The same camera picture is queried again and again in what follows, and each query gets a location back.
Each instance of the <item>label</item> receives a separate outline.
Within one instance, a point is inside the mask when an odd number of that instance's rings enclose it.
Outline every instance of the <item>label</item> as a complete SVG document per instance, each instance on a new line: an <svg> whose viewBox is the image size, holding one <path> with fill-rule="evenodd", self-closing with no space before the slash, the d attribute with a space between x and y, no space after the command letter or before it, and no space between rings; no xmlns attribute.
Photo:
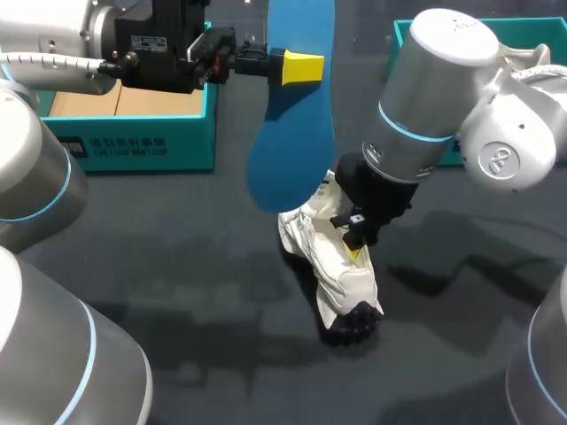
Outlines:
<svg viewBox="0 0 567 425"><path fill-rule="evenodd" d="M77 136L66 136L63 135L58 137L63 147L75 158L88 158L89 153L85 149L85 145L82 143L82 139Z"/></svg>
<svg viewBox="0 0 567 425"><path fill-rule="evenodd" d="M346 243L343 242L343 245L345 246L346 253L350 257L350 259L352 261L356 261L358 255L361 253L361 250L352 251Z"/></svg>
<svg viewBox="0 0 567 425"><path fill-rule="evenodd" d="M93 137L89 151L96 157L165 157L165 137Z"/></svg>
<svg viewBox="0 0 567 425"><path fill-rule="evenodd" d="M167 38L132 35L132 50L146 50L165 53L167 52Z"/></svg>

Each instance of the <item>black rubber sole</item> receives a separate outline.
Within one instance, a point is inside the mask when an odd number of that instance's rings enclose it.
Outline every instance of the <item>black rubber sole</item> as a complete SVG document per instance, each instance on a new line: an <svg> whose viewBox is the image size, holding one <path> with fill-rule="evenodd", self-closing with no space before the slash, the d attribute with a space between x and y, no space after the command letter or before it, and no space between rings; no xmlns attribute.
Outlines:
<svg viewBox="0 0 567 425"><path fill-rule="evenodd" d="M349 314L337 316L329 329L325 328L317 306L317 285L313 266L306 259L290 254L280 243L285 263L294 271L317 321L321 339L329 345L359 344L369 339L378 329L383 315L366 301L361 301Z"/></svg>

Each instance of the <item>shoe upper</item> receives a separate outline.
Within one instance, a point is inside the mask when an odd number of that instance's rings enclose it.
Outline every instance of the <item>shoe upper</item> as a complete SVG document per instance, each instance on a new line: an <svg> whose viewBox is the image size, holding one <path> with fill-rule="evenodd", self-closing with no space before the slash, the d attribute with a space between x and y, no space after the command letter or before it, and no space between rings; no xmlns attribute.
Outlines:
<svg viewBox="0 0 567 425"><path fill-rule="evenodd" d="M342 240L346 230L330 223L330 218L339 213L342 196L334 177L328 172L304 205L279 217L280 232L285 232L298 253L313 265L319 281L317 302L327 327L337 314L350 313L361 301L382 312L368 247L352 256Z"/></svg>

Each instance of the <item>silver cylinder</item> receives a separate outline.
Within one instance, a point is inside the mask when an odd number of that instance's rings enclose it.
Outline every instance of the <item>silver cylinder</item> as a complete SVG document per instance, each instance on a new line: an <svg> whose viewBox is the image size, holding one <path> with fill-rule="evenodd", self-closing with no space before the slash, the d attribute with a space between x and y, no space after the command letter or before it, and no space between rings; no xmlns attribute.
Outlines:
<svg viewBox="0 0 567 425"><path fill-rule="evenodd" d="M2 52L56 53L101 58L101 31L111 0L45 0L0 2ZM37 90L102 95L115 80L102 74L52 65L2 66L4 77Z"/></svg>
<svg viewBox="0 0 567 425"><path fill-rule="evenodd" d="M3 248L0 273L0 423L144 424L152 382L139 345Z"/></svg>
<svg viewBox="0 0 567 425"><path fill-rule="evenodd" d="M506 374L512 413L521 425L567 421L567 271L534 314Z"/></svg>
<svg viewBox="0 0 567 425"><path fill-rule="evenodd" d="M377 173L395 182L424 180L497 74L499 43L470 16L420 13L384 88L375 135L363 145Z"/></svg>
<svg viewBox="0 0 567 425"><path fill-rule="evenodd" d="M16 94L0 88L0 245L15 252L73 223L87 203L84 172Z"/></svg>

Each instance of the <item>dark gray table surface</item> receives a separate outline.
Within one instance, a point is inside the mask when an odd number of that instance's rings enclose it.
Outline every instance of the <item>dark gray table surface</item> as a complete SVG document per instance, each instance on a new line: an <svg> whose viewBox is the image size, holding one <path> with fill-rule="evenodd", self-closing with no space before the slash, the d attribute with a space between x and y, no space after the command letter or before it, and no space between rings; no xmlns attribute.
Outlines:
<svg viewBox="0 0 567 425"><path fill-rule="evenodd" d="M560 0L337 0L338 154L371 131L394 19L432 6L557 16ZM214 24L265 40L268 0L213 0ZM90 177L89 205L24 258L126 329L154 370L153 425L511 424L504 373L567 263L567 172L513 197L442 169L372 249L386 317L349 349L322 344L245 185L267 88L221 91L212 174Z"/></svg>

